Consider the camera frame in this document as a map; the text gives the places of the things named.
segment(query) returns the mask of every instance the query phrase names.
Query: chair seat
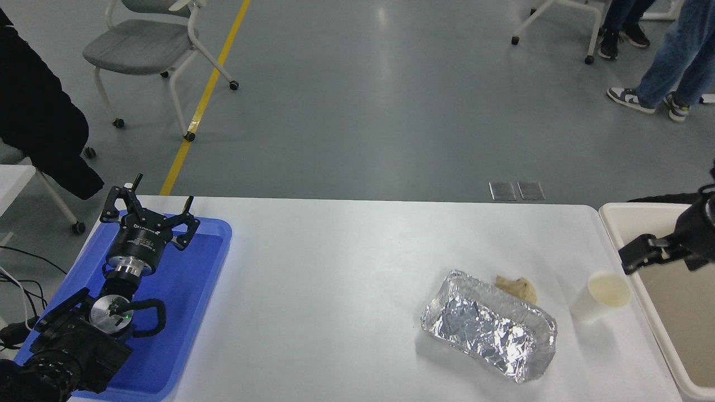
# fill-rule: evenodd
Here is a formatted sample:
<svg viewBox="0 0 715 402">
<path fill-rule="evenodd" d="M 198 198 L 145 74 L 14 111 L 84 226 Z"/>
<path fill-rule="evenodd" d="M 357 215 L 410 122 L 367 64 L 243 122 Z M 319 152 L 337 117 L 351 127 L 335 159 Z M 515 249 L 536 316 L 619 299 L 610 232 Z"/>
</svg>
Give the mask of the chair seat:
<svg viewBox="0 0 715 402">
<path fill-rule="evenodd" d="M 0 141 L 0 165 L 17 165 L 23 159 L 24 152 Z"/>
<path fill-rule="evenodd" d="M 158 74 L 192 46 L 186 25 L 130 19 L 87 45 L 82 56 L 91 64 L 120 74 Z"/>
</svg>

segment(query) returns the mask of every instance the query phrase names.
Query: sneaker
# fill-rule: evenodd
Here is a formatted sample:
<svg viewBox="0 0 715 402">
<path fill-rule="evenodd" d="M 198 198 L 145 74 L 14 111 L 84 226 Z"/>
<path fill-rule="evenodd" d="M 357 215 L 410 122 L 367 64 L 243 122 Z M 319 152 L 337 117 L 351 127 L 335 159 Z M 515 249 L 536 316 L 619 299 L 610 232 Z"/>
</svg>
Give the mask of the sneaker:
<svg viewBox="0 0 715 402">
<path fill-rule="evenodd" d="M 618 35 L 618 31 L 607 29 L 603 33 L 603 40 L 601 41 L 601 48 L 598 50 L 598 55 L 608 60 L 617 59 L 618 41 L 623 41 Z"/>
<path fill-rule="evenodd" d="M 651 41 L 646 38 L 646 35 L 638 24 L 623 24 L 621 34 L 635 47 L 646 48 L 651 46 Z"/>
<path fill-rule="evenodd" d="M 670 109 L 670 112 L 668 112 L 668 116 L 670 116 L 671 120 L 673 120 L 674 122 L 684 122 L 685 118 L 688 117 L 688 113 L 690 112 L 690 105 L 679 104 L 675 100 L 675 92 L 670 92 L 669 94 L 667 94 L 666 98 L 663 99 L 663 103 L 668 106 L 668 109 Z"/>
<path fill-rule="evenodd" d="M 607 93 L 609 98 L 616 103 L 638 110 L 639 112 L 653 114 L 656 107 L 638 99 L 635 88 L 610 88 Z"/>
</svg>

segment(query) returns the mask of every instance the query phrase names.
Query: person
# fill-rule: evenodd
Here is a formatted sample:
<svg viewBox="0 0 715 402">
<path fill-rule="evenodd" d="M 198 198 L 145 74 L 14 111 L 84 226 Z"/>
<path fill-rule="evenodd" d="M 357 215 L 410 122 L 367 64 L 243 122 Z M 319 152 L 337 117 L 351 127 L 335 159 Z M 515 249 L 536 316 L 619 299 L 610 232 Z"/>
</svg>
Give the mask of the person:
<svg viewBox="0 0 715 402">
<path fill-rule="evenodd" d="M 638 22 L 655 0 L 613 0 L 603 20 L 603 40 L 598 55 L 607 60 L 618 58 L 618 42 L 621 35 L 635 47 L 651 46 Z"/>
<path fill-rule="evenodd" d="M 715 82 L 715 0 L 686 0 L 666 32 L 653 64 L 637 88 L 612 87 L 611 100 L 653 114 L 662 100 L 675 122 L 683 122 Z"/>
<path fill-rule="evenodd" d="M 23 151 L 57 184 L 86 200 L 104 186 L 82 159 L 89 138 L 84 114 L 59 78 L 0 8 L 0 138 Z"/>
</svg>

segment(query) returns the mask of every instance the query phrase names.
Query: aluminum foil tray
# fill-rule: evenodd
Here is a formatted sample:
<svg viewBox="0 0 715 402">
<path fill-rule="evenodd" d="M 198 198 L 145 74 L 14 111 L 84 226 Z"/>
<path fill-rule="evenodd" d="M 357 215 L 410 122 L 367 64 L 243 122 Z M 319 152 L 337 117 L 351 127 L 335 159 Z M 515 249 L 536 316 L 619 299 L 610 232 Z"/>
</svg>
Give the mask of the aluminum foil tray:
<svg viewBox="0 0 715 402">
<path fill-rule="evenodd" d="M 541 377 L 556 352 L 556 321 L 549 314 L 457 270 L 420 320 L 423 330 L 516 383 Z"/>
</svg>

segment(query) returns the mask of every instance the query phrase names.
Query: yellow floor line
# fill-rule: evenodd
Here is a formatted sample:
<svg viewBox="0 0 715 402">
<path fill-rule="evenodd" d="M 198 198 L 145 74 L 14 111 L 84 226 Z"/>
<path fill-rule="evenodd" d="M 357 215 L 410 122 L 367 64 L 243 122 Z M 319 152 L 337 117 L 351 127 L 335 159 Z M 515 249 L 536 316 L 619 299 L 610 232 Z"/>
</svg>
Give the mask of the yellow floor line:
<svg viewBox="0 0 715 402">
<path fill-rule="evenodd" d="M 236 19 L 233 21 L 233 26 L 231 26 L 231 30 L 226 37 L 226 42 L 224 42 L 223 49 L 221 49 L 221 54 L 219 54 L 219 57 L 217 59 L 217 61 L 221 65 L 224 64 L 224 62 L 226 61 L 226 57 L 228 57 L 228 52 L 231 50 L 233 40 L 236 37 L 238 28 L 241 26 L 241 21 L 243 20 L 243 16 L 246 14 L 246 10 L 248 10 L 248 5 L 250 3 L 251 0 L 243 1 L 241 9 L 238 11 Z M 199 100 L 199 106 L 196 107 L 194 117 L 191 119 L 191 124 L 189 125 L 190 132 L 196 133 L 199 129 L 199 123 L 201 123 L 201 118 L 204 116 L 206 105 L 209 104 L 209 99 L 211 99 L 211 94 L 214 91 L 214 87 L 216 86 L 216 81 L 218 80 L 218 77 L 219 71 L 217 69 L 214 69 L 214 71 L 211 73 L 211 77 L 209 78 L 208 84 L 206 84 L 204 94 L 201 96 L 201 100 Z M 179 176 L 179 172 L 181 171 L 181 166 L 184 164 L 184 160 L 186 159 L 186 155 L 189 153 L 190 147 L 191 142 L 182 141 L 181 147 L 179 147 L 179 151 L 177 152 L 177 156 L 174 158 L 174 163 L 172 163 L 172 167 L 169 169 L 169 174 L 164 180 L 164 185 L 162 185 L 162 189 L 159 191 L 159 195 L 171 194 L 172 188 L 174 187 L 174 183 L 177 181 L 177 177 Z"/>
</svg>

